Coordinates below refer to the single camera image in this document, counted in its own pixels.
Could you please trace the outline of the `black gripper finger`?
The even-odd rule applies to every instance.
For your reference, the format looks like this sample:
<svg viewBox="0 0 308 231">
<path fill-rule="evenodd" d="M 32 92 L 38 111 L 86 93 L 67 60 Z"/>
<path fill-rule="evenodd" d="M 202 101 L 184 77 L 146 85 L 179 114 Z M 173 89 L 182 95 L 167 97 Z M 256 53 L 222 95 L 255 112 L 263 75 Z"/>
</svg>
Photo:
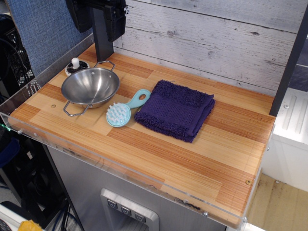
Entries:
<svg viewBox="0 0 308 231">
<path fill-rule="evenodd" d="M 82 0 L 66 0 L 65 2 L 77 30 L 80 33 L 89 30 L 92 27 L 89 7 Z"/>
<path fill-rule="evenodd" d="M 104 19 L 109 42 L 114 42 L 125 33 L 126 17 L 121 19 L 107 19 L 104 15 Z"/>
</svg>

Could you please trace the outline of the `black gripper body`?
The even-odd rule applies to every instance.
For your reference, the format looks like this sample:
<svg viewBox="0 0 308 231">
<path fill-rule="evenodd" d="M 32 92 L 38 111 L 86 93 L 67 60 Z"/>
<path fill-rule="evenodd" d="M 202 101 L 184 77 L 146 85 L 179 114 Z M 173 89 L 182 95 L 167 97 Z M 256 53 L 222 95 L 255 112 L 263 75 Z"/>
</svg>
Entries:
<svg viewBox="0 0 308 231">
<path fill-rule="evenodd" d="M 107 19 L 125 18 L 128 10 L 128 5 L 125 0 L 91 0 L 91 5 L 104 11 Z"/>
</svg>

